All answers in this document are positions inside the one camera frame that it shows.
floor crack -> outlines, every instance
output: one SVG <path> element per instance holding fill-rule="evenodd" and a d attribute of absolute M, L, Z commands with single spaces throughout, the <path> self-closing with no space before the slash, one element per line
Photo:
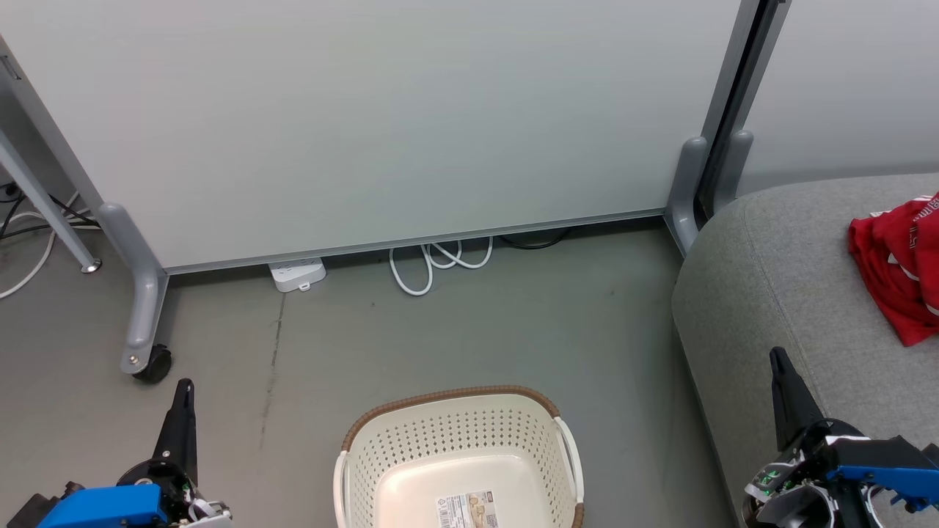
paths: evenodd
<path fill-rule="evenodd" d="M 281 346 L 281 327 L 284 325 L 284 306 L 286 305 L 287 294 L 281 295 L 281 313 L 277 317 L 277 334 L 274 336 L 274 352 L 270 356 L 270 374 L 268 375 L 267 395 L 264 401 L 264 410 L 261 412 L 261 444 L 258 450 L 264 447 L 264 437 L 268 432 L 268 414 L 270 414 L 270 404 L 274 401 L 274 384 L 277 383 L 277 349 Z"/>

caster wheel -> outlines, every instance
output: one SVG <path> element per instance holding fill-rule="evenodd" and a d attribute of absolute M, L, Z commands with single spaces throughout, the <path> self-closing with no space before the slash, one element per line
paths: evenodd
<path fill-rule="evenodd" d="M 154 345 L 150 349 L 150 361 L 143 370 L 132 375 L 148 385 L 155 385 L 169 374 L 171 366 L 173 366 L 173 354 L 170 350 L 165 345 Z"/>

whiteboard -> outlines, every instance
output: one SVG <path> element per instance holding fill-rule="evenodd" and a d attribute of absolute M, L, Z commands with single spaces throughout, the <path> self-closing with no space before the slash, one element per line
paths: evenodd
<path fill-rule="evenodd" d="M 739 0 L 5 0 L 163 267 L 666 205 Z"/>
<path fill-rule="evenodd" d="M 747 116 L 738 195 L 939 171 L 939 4 L 796 0 Z"/>

power strip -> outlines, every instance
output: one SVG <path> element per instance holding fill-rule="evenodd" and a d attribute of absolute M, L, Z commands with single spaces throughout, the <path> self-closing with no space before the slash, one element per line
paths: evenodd
<path fill-rule="evenodd" d="M 268 264 L 268 267 L 270 275 L 274 278 L 274 285 L 283 293 L 295 289 L 306 291 L 314 282 L 326 277 L 326 266 L 323 266 L 323 261 L 319 258 L 273 262 Z"/>

basket handle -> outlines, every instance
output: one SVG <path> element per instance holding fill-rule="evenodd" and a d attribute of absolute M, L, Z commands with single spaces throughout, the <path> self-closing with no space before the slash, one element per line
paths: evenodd
<path fill-rule="evenodd" d="M 346 455 L 348 451 L 339 454 L 339 458 L 336 459 L 336 468 L 332 471 L 332 506 L 336 510 L 337 528 L 346 528 L 346 487 L 343 486 Z"/>
<path fill-rule="evenodd" d="M 580 453 L 577 450 L 577 443 L 574 442 L 574 435 L 571 434 L 570 427 L 564 423 L 560 416 L 556 416 L 554 421 L 561 428 L 561 436 L 564 438 L 564 445 L 567 447 L 567 453 L 570 455 L 570 467 L 567 468 L 568 475 L 574 480 L 575 495 L 577 503 L 584 502 L 584 470 L 580 467 Z"/>

